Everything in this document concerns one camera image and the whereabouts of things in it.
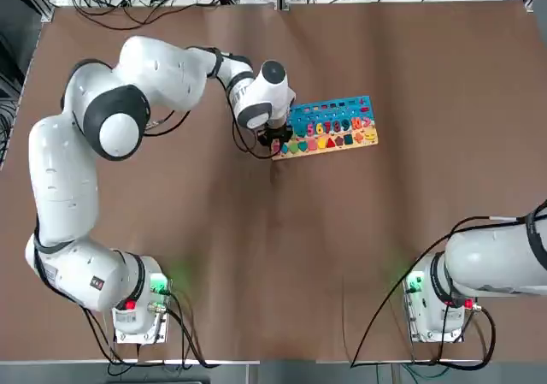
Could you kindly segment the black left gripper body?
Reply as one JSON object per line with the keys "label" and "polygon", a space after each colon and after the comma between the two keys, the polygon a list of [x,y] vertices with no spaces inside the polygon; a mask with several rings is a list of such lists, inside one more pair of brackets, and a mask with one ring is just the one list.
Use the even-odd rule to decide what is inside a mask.
{"label": "black left gripper body", "polygon": [[262,146],[271,146],[272,143],[277,140],[280,145],[287,143],[293,135],[293,128],[284,124],[281,127],[272,128],[265,126],[265,128],[258,133],[258,142]]}

